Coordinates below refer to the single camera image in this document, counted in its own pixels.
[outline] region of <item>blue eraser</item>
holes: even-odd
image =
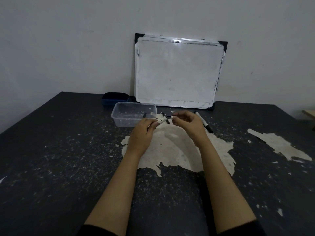
[[[115,105],[119,102],[128,102],[129,95],[126,93],[108,92],[102,97],[103,105]]]

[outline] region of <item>forearm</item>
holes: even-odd
[[[125,154],[85,224],[104,228],[119,236],[126,234],[139,159]]]
[[[256,219],[210,141],[199,147],[217,233]]]

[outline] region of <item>clear plastic box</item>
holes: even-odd
[[[116,103],[111,117],[118,127],[134,127],[143,118],[155,118],[157,107],[151,103]]]

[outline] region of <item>wall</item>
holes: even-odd
[[[0,132],[60,91],[133,94],[134,33],[229,42],[219,101],[315,108],[315,0],[0,0]]]

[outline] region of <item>black marker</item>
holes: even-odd
[[[208,130],[209,133],[213,133],[213,130],[211,129],[211,127],[208,125],[208,123],[202,118],[202,116],[200,116],[200,114],[195,111],[195,114],[201,119],[204,127]]]

